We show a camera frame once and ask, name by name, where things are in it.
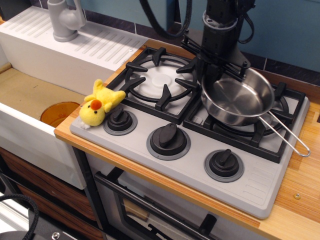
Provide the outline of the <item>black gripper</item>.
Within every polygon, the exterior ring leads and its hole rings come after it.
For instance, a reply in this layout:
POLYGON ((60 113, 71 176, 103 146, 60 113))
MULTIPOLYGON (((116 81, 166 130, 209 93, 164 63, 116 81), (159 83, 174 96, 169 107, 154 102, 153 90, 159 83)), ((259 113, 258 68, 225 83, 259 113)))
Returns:
POLYGON ((228 23, 222 23, 205 11, 202 15, 203 33, 189 31, 184 34, 182 48, 194 54, 194 70, 197 81, 202 84, 205 77, 205 89, 210 89, 224 74, 242 82, 250 68, 249 60, 240 52, 238 43, 251 40, 239 40, 243 22, 251 24, 248 12, 236 10, 228 23))

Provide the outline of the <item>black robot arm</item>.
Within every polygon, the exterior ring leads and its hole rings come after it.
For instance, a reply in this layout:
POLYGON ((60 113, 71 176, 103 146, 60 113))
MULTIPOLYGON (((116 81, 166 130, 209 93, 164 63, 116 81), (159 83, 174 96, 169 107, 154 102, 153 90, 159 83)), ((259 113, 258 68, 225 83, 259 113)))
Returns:
POLYGON ((209 87, 223 74, 241 82, 250 61, 241 53, 238 44, 248 43, 250 35, 240 40, 244 21, 254 25, 248 11, 255 7, 253 0, 209 0, 202 15, 203 31, 189 30, 183 36, 181 46, 194 54, 194 68, 202 87, 209 87))

